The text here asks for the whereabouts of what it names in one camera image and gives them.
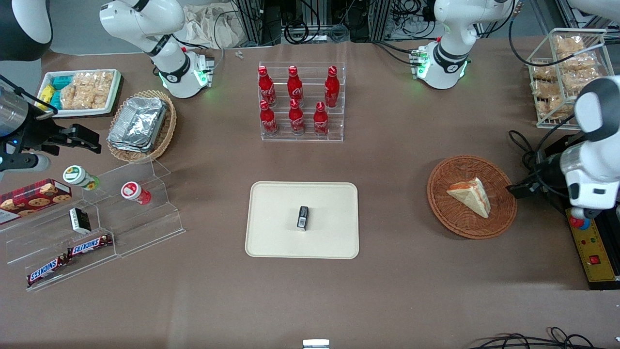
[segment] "white tray with snacks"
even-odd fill
[[[43,94],[43,90],[46,86],[52,83],[53,79],[59,76],[75,76],[78,73],[96,73],[96,72],[107,72],[112,73],[112,84],[110,85],[110,89],[107,95],[107,100],[105,102],[104,107],[82,107],[82,109],[58,109],[58,114],[53,116],[55,119],[64,119],[64,118],[75,118],[75,117],[87,117],[87,116],[96,116],[101,114],[108,114],[112,111],[114,107],[114,102],[116,100],[116,96],[118,93],[118,88],[121,82],[121,74],[116,69],[95,69],[95,70],[68,70],[68,71],[51,71],[49,73],[45,73],[43,77],[43,82],[39,87],[37,97],[41,98]]]

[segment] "round wicker basket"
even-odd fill
[[[454,183],[478,177],[489,197],[491,211],[485,219],[446,191]],[[478,156],[461,155],[443,160],[428,179],[427,196],[433,213],[453,232],[473,239],[492,238],[508,229],[516,217],[516,199],[508,192],[506,174]]]
[[[168,109],[166,110],[166,114],[164,116],[164,122],[159,129],[157,139],[155,139],[155,148],[150,153],[128,152],[126,150],[114,148],[109,142],[108,148],[110,149],[112,155],[114,155],[115,158],[127,162],[140,160],[146,158],[147,156],[150,156],[152,159],[157,159],[164,153],[164,151],[170,144],[170,141],[172,140],[172,134],[174,133],[174,128],[177,125],[177,111],[174,109],[174,105],[172,104],[170,97],[166,96],[166,94],[160,91],[142,91],[134,94],[132,97],[157,97],[165,101],[168,105]],[[118,115],[120,114],[121,110],[123,110],[123,107],[125,107],[127,101],[129,101],[129,98],[125,102],[123,102],[123,104],[117,109],[116,113],[114,114],[114,119],[112,119],[110,130],[112,130],[112,127],[114,127],[114,124],[118,119]]]

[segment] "small jar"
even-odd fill
[[[127,200],[135,201],[138,204],[146,205],[151,202],[151,193],[143,189],[136,182],[127,182],[121,188],[120,194]]]
[[[86,172],[82,166],[71,165],[63,173],[65,182],[74,186],[84,188],[84,190],[94,190],[99,186],[99,178]]]

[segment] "table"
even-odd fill
[[[526,52],[540,40],[515,44]],[[172,171],[168,193],[187,232],[40,292],[26,292],[23,270],[0,263],[3,348],[299,348],[305,338],[329,338],[338,349],[466,348],[496,333],[547,337],[553,325],[615,344],[618,293],[586,291],[565,219],[543,200],[520,201],[511,229],[483,241],[449,232],[427,204],[428,175],[449,156],[482,156],[513,181],[526,174],[507,131],[537,142],[546,130],[533,125],[526,71],[506,40],[480,40],[467,74],[447,91],[412,80],[370,44],[243,51],[243,60],[227,52],[213,88],[174,99],[179,123],[160,160]],[[263,143],[260,60],[346,62],[344,143]],[[121,100],[161,89],[143,54],[50,54],[43,62],[44,71],[119,69]],[[109,118],[79,122],[105,143]],[[73,163],[94,174],[123,164],[107,149],[92,156],[64,148],[50,171],[9,174],[2,190],[59,178]],[[247,256],[249,189],[265,180],[354,183],[360,254]]]

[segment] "white tray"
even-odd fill
[[[105,70],[111,71],[114,73],[114,77],[112,78],[112,85],[110,87],[110,92],[108,93],[108,101],[105,103],[104,108],[98,109],[67,109],[67,110],[59,110],[58,114],[54,115],[55,119],[62,118],[72,118],[72,117],[83,117],[90,115],[99,115],[99,114],[107,114],[112,111],[112,107],[114,106],[114,102],[116,100],[116,95],[118,92],[118,86],[120,85],[121,74],[116,69],[94,69],[94,70],[67,70],[67,71],[51,71],[49,73],[45,73],[43,77],[43,82],[39,87],[39,91],[37,93],[37,97],[41,97],[41,93],[43,92],[43,88],[51,83],[52,78],[57,76],[67,76],[67,75],[75,75],[76,73],[94,73],[96,71]]]
[[[308,206],[308,228],[296,221]],[[352,183],[256,182],[250,191],[246,253],[252,257],[355,258],[360,251]]]

